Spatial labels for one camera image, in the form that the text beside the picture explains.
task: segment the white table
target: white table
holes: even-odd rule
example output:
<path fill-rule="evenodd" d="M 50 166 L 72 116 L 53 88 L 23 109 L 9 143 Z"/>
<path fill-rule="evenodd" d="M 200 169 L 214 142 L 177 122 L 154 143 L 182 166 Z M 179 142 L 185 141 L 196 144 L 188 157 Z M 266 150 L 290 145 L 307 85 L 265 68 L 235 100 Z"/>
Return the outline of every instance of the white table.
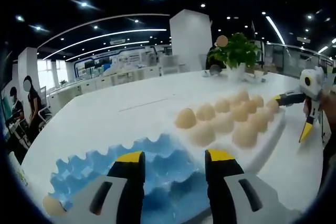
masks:
<path fill-rule="evenodd" d="M 85 152 L 106 153 L 108 146 L 148 137 L 158 139 L 163 129 L 160 108 L 174 102 L 218 91 L 238 91 L 246 87 L 265 100 L 298 86 L 298 80 L 269 73 L 266 82 L 240 85 L 223 77 L 202 77 L 189 72 L 152 78 L 101 89 L 74 98 L 46 125 L 30 147 L 22 168 L 34 187 L 33 199 L 41 206 L 43 197 L 54 189 L 51 172 L 56 160 Z M 258 176 L 272 186 L 287 208 L 305 210 L 317 195 L 322 174 L 322 141 L 316 124 L 306 142 L 298 143 L 305 123 L 303 104 L 285 108 L 286 128 L 268 162 Z"/>

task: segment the white column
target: white column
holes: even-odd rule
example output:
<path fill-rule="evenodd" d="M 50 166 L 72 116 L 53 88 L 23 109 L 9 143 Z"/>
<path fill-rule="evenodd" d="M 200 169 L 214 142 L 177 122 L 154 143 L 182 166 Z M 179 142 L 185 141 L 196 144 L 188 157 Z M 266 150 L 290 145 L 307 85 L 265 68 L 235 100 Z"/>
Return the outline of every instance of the white column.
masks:
<path fill-rule="evenodd" d="M 37 49 L 27 47 L 21 52 L 18 57 L 18 82 L 19 82 L 19 92 L 21 99 L 23 101 L 23 108 L 25 112 L 25 118 L 28 121 L 30 115 L 30 105 L 28 102 L 28 92 L 23 89 L 23 81 L 26 76 L 32 78 L 33 86 L 35 90 L 40 89 L 40 83 L 38 80 L 37 72 Z"/>
<path fill-rule="evenodd" d="M 57 75 L 56 61 L 51 62 L 51 71 L 52 71 L 52 75 L 53 75 L 53 78 L 54 78 L 55 87 L 58 88 L 59 87 L 59 81 L 58 81 L 58 75 Z"/>
<path fill-rule="evenodd" d="M 74 63 L 73 62 L 66 62 L 65 65 L 67 67 L 68 81 L 69 82 L 74 82 L 75 81 Z"/>
<path fill-rule="evenodd" d="M 170 19 L 173 55 L 187 71 L 202 69 L 200 54 L 207 54 L 212 46 L 211 24 L 208 15 L 183 10 Z"/>

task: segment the blue egg tray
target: blue egg tray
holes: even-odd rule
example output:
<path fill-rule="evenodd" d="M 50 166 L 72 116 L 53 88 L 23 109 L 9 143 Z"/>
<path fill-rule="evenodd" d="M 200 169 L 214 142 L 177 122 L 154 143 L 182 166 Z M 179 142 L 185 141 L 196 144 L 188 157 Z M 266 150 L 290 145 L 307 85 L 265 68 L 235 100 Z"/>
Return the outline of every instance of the blue egg tray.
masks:
<path fill-rule="evenodd" d="M 136 151 L 144 151 L 146 156 L 141 223 L 183 223 L 210 207 L 202 166 L 167 134 L 161 134 L 156 142 L 137 140 L 130 149 L 111 146 L 106 155 L 91 151 L 85 159 L 71 156 L 67 163 L 59 159 L 58 173 L 51 174 L 55 192 L 50 195 L 69 210 L 75 193 L 106 175 L 119 156 Z"/>

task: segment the ceiling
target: ceiling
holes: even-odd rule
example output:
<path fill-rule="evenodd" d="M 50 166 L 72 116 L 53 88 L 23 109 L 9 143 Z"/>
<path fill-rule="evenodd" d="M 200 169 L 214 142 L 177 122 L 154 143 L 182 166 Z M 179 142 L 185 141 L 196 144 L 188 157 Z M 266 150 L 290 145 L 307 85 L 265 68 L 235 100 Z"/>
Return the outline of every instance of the ceiling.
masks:
<path fill-rule="evenodd" d="M 87 6 L 82 7 L 81 3 L 84 2 Z M 205 8 L 201 8 L 202 3 L 206 5 Z M 110 40 L 117 39 L 130 39 L 127 42 L 149 40 L 147 45 L 160 44 L 161 41 L 169 44 L 169 19 L 183 9 L 191 9 L 209 15 L 213 22 L 213 40 L 219 34 L 230 37 L 232 33 L 243 32 L 250 39 L 261 40 L 264 37 L 265 42 L 280 43 L 265 18 L 268 15 L 275 22 L 286 44 L 302 46 L 297 37 L 307 37 L 311 42 L 305 44 L 305 48 L 319 51 L 330 45 L 323 53 L 334 57 L 336 48 L 331 47 L 331 40 L 336 38 L 336 11 L 332 3 L 334 0 L 3 0 L 4 29 L 0 38 L 6 51 L 12 51 L 10 60 L 16 60 L 25 47 L 39 47 L 75 26 L 116 15 L 152 13 L 170 16 L 136 15 L 87 24 L 39 47 L 38 58 L 43 59 L 52 52 L 85 39 L 135 29 L 163 28 L 167 31 L 101 37 L 65 49 L 49 59 L 68 59 L 83 52 L 109 46 Z M 17 15 L 24 22 L 18 21 Z M 312 15 L 312 19 L 308 19 L 307 15 Z"/>

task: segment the white flower pot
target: white flower pot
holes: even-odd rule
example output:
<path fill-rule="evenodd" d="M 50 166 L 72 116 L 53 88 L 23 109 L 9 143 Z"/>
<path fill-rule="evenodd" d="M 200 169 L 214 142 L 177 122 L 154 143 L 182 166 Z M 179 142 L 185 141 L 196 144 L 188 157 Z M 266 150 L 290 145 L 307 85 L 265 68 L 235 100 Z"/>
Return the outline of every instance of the white flower pot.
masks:
<path fill-rule="evenodd" d="M 244 78 L 246 64 L 241 63 L 238 68 L 230 68 L 227 66 L 228 79 L 231 81 L 242 81 Z"/>

